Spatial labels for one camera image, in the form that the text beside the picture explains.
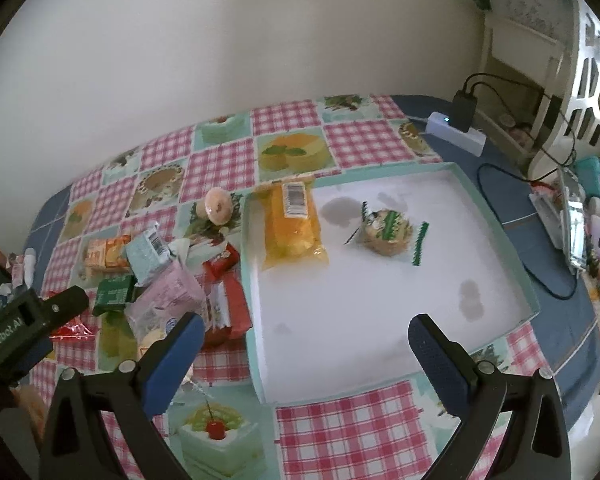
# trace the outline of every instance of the green package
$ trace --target green package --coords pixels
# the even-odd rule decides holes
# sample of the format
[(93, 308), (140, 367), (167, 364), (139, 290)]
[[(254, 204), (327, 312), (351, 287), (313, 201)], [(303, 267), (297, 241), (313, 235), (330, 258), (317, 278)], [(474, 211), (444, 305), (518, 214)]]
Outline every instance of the green package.
[(98, 286), (93, 315), (122, 312), (125, 305), (131, 301), (135, 284), (136, 277), (132, 274), (122, 274), (102, 280)]

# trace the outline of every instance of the black power adapter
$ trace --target black power adapter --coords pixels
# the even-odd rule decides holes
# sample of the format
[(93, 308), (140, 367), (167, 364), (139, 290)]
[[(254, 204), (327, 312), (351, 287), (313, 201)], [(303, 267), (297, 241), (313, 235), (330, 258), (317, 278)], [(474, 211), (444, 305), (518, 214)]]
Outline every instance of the black power adapter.
[(451, 105), (449, 125), (456, 130), (467, 133), (474, 121), (477, 105), (478, 99), (474, 95), (458, 90)]

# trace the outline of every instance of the white wall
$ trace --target white wall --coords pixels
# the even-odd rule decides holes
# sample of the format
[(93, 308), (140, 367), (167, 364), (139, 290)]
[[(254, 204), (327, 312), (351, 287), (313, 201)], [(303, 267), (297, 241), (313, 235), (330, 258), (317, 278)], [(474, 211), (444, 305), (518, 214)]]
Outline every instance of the white wall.
[(117, 152), (185, 124), (345, 92), (451, 98), (471, 0), (27, 0), (0, 38), (0, 248)]

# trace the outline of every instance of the tray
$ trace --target tray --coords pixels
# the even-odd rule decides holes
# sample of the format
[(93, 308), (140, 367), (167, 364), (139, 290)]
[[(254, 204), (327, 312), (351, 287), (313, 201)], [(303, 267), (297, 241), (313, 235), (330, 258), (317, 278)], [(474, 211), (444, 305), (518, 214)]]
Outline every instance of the tray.
[[(328, 266), (262, 270), (264, 212), (246, 200), (242, 284), (253, 329), (247, 348), (261, 402), (304, 404), (377, 388), (417, 372), (407, 340), (428, 313), (477, 349), (539, 312), (518, 255), (474, 185), (455, 164), (395, 164), (316, 181)], [(360, 203), (429, 222), (422, 264), (344, 245)]]

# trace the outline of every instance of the barcode label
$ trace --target barcode label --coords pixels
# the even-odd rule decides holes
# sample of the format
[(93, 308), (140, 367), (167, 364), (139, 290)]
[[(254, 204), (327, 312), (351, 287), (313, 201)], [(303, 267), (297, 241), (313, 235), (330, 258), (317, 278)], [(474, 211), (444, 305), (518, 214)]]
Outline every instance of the barcode label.
[(287, 182), (283, 184), (282, 199), (285, 203), (285, 218), (309, 218), (304, 182)]
[(149, 234), (149, 243), (151, 244), (151, 247), (154, 248), (154, 251), (158, 256), (167, 250), (167, 247), (165, 247), (165, 245), (162, 243), (162, 240), (160, 240), (160, 237), (156, 231)]

